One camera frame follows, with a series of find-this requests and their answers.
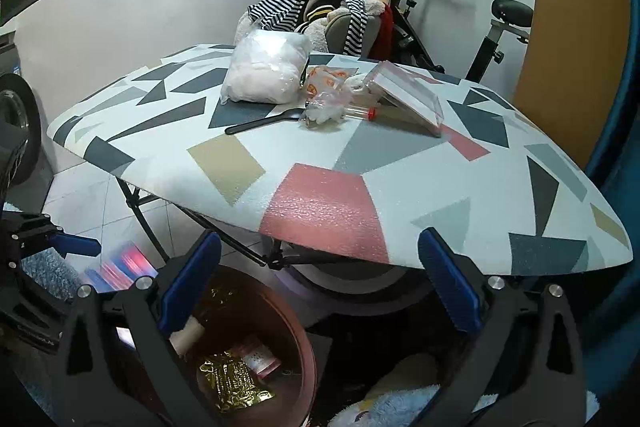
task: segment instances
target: white wall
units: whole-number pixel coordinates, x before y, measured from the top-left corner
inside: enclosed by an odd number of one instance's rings
[[[410,21],[420,32],[431,58],[442,64],[447,73],[464,77],[489,32],[493,0],[415,1],[418,6]],[[516,1],[533,8],[535,0]],[[482,83],[511,100],[527,47],[515,36],[503,34],[498,49],[504,52],[504,60],[500,65],[491,62]]]
[[[71,105],[157,58],[199,42],[231,43],[259,0],[39,0],[9,21],[22,74],[40,100],[43,130]],[[416,0],[412,23],[436,63],[464,76],[488,32],[493,0]],[[534,0],[519,0],[533,6]],[[526,47],[505,35],[501,65],[483,84],[511,98]],[[44,137],[54,171],[80,160]]]

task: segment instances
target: tiled floor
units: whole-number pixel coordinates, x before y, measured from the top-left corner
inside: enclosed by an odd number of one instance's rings
[[[200,225],[171,203],[153,201],[143,205],[141,210],[170,257],[187,253],[202,233]],[[102,244],[102,254],[98,258],[74,254],[66,256],[67,262],[79,272],[99,264],[102,256],[108,256],[127,241],[133,242],[154,267],[159,268],[164,264],[127,206],[116,179],[90,163],[85,162],[56,174],[43,213],[49,214],[52,223],[63,227],[66,233],[93,237]],[[258,233],[225,223],[217,224],[242,244],[260,252]],[[242,270],[280,293],[298,313],[304,326],[310,326],[328,314],[290,293],[272,270],[258,266],[224,243],[222,255],[222,264]]]

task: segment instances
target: black and white striped fabric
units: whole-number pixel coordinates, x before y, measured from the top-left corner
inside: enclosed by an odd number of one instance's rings
[[[367,28],[367,14],[364,0],[344,0],[351,11],[351,23],[344,42],[344,55],[360,57],[362,54],[362,38]],[[262,29],[292,32],[306,0],[261,0],[248,7],[253,21],[262,18]]]

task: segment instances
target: ironing board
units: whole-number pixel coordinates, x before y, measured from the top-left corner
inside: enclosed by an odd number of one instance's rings
[[[220,103],[233,47],[199,44],[119,78],[57,117],[56,143],[203,216],[296,245],[421,267],[435,227],[486,274],[550,275],[628,263],[603,195],[538,127],[487,87],[406,68],[438,95],[442,137],[345,119],[224,129],[292,107]],[[312,54],[311,65],[375,62]]]

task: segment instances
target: metal screw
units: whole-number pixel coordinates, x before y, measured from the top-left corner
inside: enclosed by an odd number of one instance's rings
[[[562,289],[562,286],[552,284],[551,286],[549,286],[549,293],[551,293],[551,295],[553,295],[554,297],[562,297],[562,295],[564,295],[564,290]]]
[[[498,277],[497,275],[492,275],[489,277],[489,286],[494,290],[501,290],[504,288],[504,279],[502,277]]]
[[[92,288],[88,284],[83,284],[78,288],[78,297],[84,299],[91,295]]]
[[[143,275],[142,277],[138,277],[136,279],[136,288],[139,290],[147,290],[151,288],[151,285],[154,283],[154,280],[148,275]]]

